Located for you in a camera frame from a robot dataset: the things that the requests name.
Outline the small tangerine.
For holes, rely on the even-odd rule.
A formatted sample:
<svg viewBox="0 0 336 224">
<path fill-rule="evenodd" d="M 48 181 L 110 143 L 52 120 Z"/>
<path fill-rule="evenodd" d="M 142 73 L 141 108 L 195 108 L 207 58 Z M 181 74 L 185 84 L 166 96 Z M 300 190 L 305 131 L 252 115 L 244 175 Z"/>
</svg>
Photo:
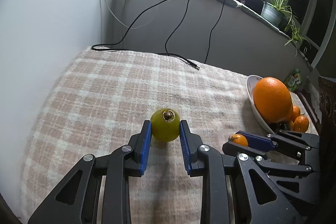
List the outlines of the small tangerine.
<svg viewBox="0 0 336 224">
<path fill-rule="evenodd" d="M 293 131 L 305 133 L 309 128 L 309 120 L 304 115 L 299 115 L 293 122 Z"/>
<path fill-rule="evenodd" d="M 295 121 L 295 119 L 297 117 L 299 117 L 301 115 L 301 110 L 298 106 L 294 105 L 293 106 L 293 111 L 292 111 L 292 114 L 291 114 L 291 120 L 292 121 Z"/>
</svg>

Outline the large orange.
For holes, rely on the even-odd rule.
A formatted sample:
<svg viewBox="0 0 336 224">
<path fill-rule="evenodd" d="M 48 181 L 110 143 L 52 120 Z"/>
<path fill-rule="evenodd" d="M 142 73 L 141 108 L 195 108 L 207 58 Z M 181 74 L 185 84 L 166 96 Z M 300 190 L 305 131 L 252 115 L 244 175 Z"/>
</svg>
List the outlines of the large orange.
<svg viewBox="0 0 336 224">
<path fill-rule="evenodd" d="M 285 84 L 273 77 L 261 79 L 253 90 L 254 105 L 267 124 L 284 122 L 292 100 Z"/>
</svg>

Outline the dark carved wooden furniture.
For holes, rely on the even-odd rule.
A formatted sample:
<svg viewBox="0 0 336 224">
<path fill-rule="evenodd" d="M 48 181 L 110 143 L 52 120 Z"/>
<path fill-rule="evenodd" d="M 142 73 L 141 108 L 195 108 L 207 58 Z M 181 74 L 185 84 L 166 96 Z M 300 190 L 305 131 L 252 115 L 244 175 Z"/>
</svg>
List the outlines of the dark carved wooden furniture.
<svg viewBox="0 0 336 224">
<path fill-rule="evenodd" d="M 307 79 L 301 91 L 303 104 L 319 135 L 335 133 L 335 78 Z"/>
</svg>

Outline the green snack packet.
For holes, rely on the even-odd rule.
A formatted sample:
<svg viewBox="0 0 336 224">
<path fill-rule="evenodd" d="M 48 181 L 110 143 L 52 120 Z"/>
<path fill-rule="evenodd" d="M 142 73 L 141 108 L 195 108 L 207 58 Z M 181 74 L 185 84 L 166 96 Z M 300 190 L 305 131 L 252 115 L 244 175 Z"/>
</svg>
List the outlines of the green snack packet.
<svg viewBox="0 0 336 224">
<path fill-rule="evenodd" d="M 297 91 L 302 87 L 301 71 L 298 68 L 294 69 L 285 79 L 284 84 L 290 92 Z"/>
</svg>

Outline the green round fruit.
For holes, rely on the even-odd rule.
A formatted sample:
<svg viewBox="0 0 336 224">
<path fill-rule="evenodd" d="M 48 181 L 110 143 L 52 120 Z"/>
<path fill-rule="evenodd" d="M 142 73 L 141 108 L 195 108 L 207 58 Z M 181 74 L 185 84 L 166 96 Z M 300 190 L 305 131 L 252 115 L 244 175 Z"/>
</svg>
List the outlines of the green round fruit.
<svg viewBox="0 0 336 224">
<path fill-rule="evenodd" d="M 169 108 L 157 110 L 150 118 L 151 133 L 157 141 L 168 143 L 179 137 L 179 114 Z"/>
</svg>

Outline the medium orange behind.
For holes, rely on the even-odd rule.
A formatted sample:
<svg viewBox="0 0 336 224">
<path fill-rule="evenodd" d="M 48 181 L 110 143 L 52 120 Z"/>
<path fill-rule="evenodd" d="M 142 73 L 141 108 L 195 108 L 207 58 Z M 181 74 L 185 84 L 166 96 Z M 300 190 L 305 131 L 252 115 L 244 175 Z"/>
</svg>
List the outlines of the medium orange behind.
<svg viewBox="0 0 336 224">
<path fill-rule="evenodd" d="M 293 105 L 291 105 L 289 111 L 287 112 L 286 116 L 285 116 L 285 119 L 284 119 L 284 122 L 289 122 L 291 121 L 291 116 L 293 114 Z"/>
</svg>

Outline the small tangerine left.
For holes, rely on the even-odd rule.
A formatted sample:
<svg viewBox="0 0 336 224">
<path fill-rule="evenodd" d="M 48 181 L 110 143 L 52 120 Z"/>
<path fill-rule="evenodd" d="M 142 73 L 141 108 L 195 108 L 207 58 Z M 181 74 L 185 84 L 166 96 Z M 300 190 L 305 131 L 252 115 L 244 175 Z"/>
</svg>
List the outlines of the small tangerine left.
<svg viewBox="0 0 336 224">
<path fill-rule="evenodd" d="M 297 117 L 299 117 L 301 115 L 301 110 L 298 106 L 294 105 L 293 106 L 293 111 L 292 111 L 292 114 L 291 114 L 291 120 L 292 121 L 295 121 L 295 119 Z"/>
</svg>

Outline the pink plaid tablecloth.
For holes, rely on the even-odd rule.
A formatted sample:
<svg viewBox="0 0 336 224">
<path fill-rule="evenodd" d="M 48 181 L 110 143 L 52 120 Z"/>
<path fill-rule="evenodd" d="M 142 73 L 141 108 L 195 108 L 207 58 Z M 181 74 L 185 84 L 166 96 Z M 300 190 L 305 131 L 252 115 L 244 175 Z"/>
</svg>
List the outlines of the pink plaid tablecloth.
<svg viewBox="0 0 336 224">
<path fill-rule="evenodd" d="M 85 154 L 104 156 L 126 145 L 159 109 L 175 110 L 220 152 L 240 130 L 267 134 L 252 111 L 248 76 L 193 62 L 199 70 L 154 53 L 80 52 L 30 133 L 21 169 L 23 223 Z M 167 144 L 152 138 L 144 176 L 129 181 L 131 223 L 200 223 L 202 178 L 187 175 L 179 138 Z"/>
</svg>

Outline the small orange kumquat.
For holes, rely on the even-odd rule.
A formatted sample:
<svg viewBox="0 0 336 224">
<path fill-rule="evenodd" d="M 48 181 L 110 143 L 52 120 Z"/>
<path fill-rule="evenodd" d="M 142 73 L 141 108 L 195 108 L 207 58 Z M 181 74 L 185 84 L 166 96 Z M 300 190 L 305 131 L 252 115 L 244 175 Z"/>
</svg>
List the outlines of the small orange kumquat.
<svg viewBox="0 0 336 224">
<path fill-rule="evenodd" d="M 248 140 L 247 138 L 242 134 L 233 134 L 229 137 L 229 141 L 236 143 L 238 145 L 242 145 L 244 147 L 248 147 Z"/>
</svg>

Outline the small tangerine right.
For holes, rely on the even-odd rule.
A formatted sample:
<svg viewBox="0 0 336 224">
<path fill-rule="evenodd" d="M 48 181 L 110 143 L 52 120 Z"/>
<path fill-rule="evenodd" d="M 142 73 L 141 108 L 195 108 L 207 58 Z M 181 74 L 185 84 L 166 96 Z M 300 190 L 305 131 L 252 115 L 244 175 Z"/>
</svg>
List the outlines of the small tangerine right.
<svg viewBox="0 0 336 224">
<path fill-rule="evenodd" d="M 293 131 L 305 133 L 309 128 L 309 120 L 304 115 L 299 115 L 293 122 Z"/>
</svg>

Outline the potted spider plant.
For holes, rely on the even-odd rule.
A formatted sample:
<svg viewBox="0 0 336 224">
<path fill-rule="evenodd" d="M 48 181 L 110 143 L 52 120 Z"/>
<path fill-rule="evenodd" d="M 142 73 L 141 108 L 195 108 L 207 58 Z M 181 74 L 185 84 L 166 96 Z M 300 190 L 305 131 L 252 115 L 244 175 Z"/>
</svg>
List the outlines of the potted spider plant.
<svg viewBox="0 0 336 224">
<path fill-rule="evenodd" d="M 301 29 L 297 24 L 297 15 L 291 8 L 289 1 L 292 0 L 263 0 L 261 17 L 284 34 L 289 34 L 289 39 L 284 46 L 292 44 L 297 55 L 303 42 L 308 42 L 309 47 L 311 44 L 301 34 Z"/>
</svg>

